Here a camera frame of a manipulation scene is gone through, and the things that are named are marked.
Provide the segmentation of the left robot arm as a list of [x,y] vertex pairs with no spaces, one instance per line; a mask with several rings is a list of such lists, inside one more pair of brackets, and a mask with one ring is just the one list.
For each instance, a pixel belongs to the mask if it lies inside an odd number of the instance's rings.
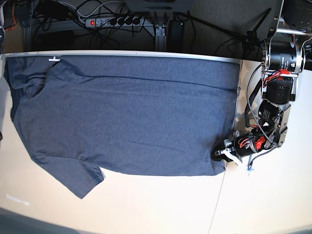
[[214,161],[248,165],[259,156],[281,147],[288,130],[291,103],[296,99],[298,77],[312,57],[312,3],[309,0],[279,0],[267,38],[259,41],[263,58],[257,70],[261,78],[248,88],[244,111],[247,133],[239,131],[211,154]]

